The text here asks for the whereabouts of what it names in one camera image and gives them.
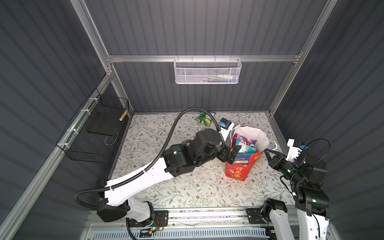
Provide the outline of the purple Fox's candy bag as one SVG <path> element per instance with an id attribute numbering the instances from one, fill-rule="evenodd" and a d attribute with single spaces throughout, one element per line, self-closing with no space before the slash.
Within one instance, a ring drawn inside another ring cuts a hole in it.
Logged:
<path id="1" fill-rule="evenodd" d="M 237 146 L 240 144 L 244 144 L 246 146 L 254 147 L 256 145 L 256 140 L 250 140 L 238 133 L 236 133 L 233 137 L 233 145 Z"/>

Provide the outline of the red and white paper bag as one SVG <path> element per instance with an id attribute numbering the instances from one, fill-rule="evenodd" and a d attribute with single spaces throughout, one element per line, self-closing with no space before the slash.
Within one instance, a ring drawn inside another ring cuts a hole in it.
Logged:
<path id="1" fill-rule="evenodd" d="M 274 144 L 273 150 L 278 148 L 277 142 L 269 140 L 267 134 L 260 129 L 248 126 L 236 126 L 230 133 L 231 146 L 240 146 L 240 150 L 232 164 L 227 163 L 226 177 L 245 181 L 252 167 L 259 160 L 270 144 Z"/>

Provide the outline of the small green snack bag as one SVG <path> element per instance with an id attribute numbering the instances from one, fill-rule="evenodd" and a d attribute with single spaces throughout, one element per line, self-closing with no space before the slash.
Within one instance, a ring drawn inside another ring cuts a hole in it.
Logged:
<path id="1" fill-rule="evenodd" d="M 212 119 L 204 112 L 200 112 L 200 115 L 197 117 L 197 122 L 209 128 L 212 124 Z"/>

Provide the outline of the teal white snack bag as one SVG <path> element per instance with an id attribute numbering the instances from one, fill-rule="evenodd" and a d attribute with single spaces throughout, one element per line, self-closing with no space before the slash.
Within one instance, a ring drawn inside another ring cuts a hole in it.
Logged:
<path id="1" fill-rule="evenodd" d="M 244 143 L 241 143 L 240 141 L 236 142 L 236 146 L 241 146 L 239 150 L 239 154 L 256 154 L 257 149 L 251 146 L 248 146 Z"/>

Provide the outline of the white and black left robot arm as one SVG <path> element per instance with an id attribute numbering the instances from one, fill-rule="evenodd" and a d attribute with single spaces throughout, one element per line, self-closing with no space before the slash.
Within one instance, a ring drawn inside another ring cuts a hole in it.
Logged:
<path id="1" fill-rule="evenodd" d="M 135 200 L 135 194 L 157 183 L 191 173 L 215 158 L 232 164 L 240 149 L 241 146 L 226 146 L 220 132 L 213 129 L 199 131 L 193 140 L 186 140 L 165 150 L 156 163 L 107 181 L 107 191 L 97 203 L 97 214 L 106 223 L 129 218 L 149 225 L 155 219 L 154 207 L 150 202 Z"/>

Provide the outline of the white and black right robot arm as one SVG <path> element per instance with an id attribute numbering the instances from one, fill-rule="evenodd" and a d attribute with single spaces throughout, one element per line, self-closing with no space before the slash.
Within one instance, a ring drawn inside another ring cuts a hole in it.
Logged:
<path id="1" fill-rule="evenodd" d="M 327 174 L 326 163 L 302 150 L 293 161 L 277 151 L 265 149 L 269 166 L 290 181 L 300 218 L 300 240 L 325 240 L 330 223 L 330 199 L 321 189 Z"/>

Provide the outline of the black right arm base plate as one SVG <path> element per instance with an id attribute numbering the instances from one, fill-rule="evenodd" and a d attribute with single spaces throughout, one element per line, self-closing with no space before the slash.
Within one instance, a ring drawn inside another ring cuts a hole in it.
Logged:
<path id="1" fill-rule="evenodd" d="M 266 224 L 263 214 L 262 214 L 263 207 L 260 208 L 247 208 L 246 214 L 248 216 L 249 224 Z"/>

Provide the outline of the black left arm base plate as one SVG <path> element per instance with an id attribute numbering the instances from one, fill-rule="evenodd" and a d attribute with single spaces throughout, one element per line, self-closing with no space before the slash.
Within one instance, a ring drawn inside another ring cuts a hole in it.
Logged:
<path id="1" fill-rule="evenodd" d="M 129 219 L 128 224 L 130 228 L 141 228 L 141 227 L 166 227 L 169 220 L 169 211 L 166 210 L 155 210 L 150 217 L 143 222 L 137 222 L 136 220 Z"/>

